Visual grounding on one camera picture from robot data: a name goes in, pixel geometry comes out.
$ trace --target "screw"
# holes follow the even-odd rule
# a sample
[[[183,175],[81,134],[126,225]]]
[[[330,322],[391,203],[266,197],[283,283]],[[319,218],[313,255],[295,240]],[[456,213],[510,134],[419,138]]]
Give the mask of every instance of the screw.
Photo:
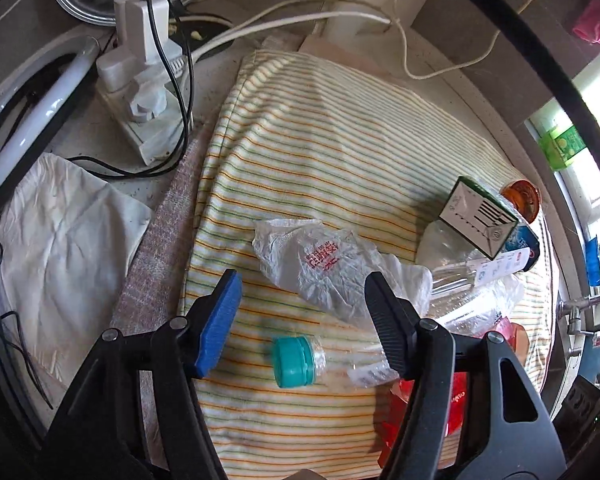
[[[181,330],[186,327],[188,321],[186,317],[178,316],[174,317],[170,322],[169,326],[174,330]]]
[[[487,332],[487,339],[496,345],[504,342],[504,336],[500,332]]]
[[[118,330],[116,330],[115,328],[107,328],[102,333],[102,338],[104,339],[104,341],[115,341],[116,339],[118,339]]]
[[[420,328],[431,331],[437,329],[438,324],[432,319],[425,318],[420,320]]]

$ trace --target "white label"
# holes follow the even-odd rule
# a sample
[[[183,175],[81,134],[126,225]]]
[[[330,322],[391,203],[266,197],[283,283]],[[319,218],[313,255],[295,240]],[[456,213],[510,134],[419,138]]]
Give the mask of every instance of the white label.
[[[490,258],[498,254],[518,225],[515,216],[463,182],[454,189],[440,218]]]
[[[531,250],[524,247],[515,251],[500,253],[493,261],[486,258],[469,261],[467,265],[475,270],[474,285],[483,285],[524,269],[529,261],[530,254]]]
[[[395,381],[400,377],[398,372],[393,370],[387,361],[359,366],[353,370],[348,370],[347,375],[353,384],[362,388],[371,388],[372,386],[378,386],[378,384],[385,384],[389,381]]]

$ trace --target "window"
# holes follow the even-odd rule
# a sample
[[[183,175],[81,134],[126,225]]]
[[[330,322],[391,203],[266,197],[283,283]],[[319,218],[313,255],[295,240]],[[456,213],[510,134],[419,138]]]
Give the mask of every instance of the window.
[[[573,82],[600,125],[600,55]],[[555,99],[533,114],[530,120],[540,134],[554,127],[563,132],[571,126],[571,121]],[[589,150],[578,153],[572,164],[560,173],[585,236],[587,239],[598,236],[600,244],[600,171]]]

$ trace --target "pink cloth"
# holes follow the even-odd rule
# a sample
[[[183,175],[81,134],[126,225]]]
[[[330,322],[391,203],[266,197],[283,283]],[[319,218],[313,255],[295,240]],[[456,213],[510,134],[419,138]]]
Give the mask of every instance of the pink cloth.
[[[592,0],[584,10],[573,32],[589,43],[600,44],[600,0]]]

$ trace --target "blue object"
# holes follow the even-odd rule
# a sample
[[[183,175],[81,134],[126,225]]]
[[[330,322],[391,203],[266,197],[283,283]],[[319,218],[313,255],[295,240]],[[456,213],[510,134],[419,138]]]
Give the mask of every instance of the blue object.
[[[218,364],[222,348],[234,322],[235,313],[242,299],[242,280],[234,270],[225,271],[213,293],[204,299],[210,302],[213,309],[200,332],[198,357],[194,364],[196,375],[206,375]],[[190,309],[195,314],[196,303]]]
[[[314,352],[304,336],[276,339],[272,360],[273,373],[280,388],[297,388],[314,383]]]
[[[597,236],[585,242],[584,259],[587,265],[589,286],[600,286],[600,245]]]

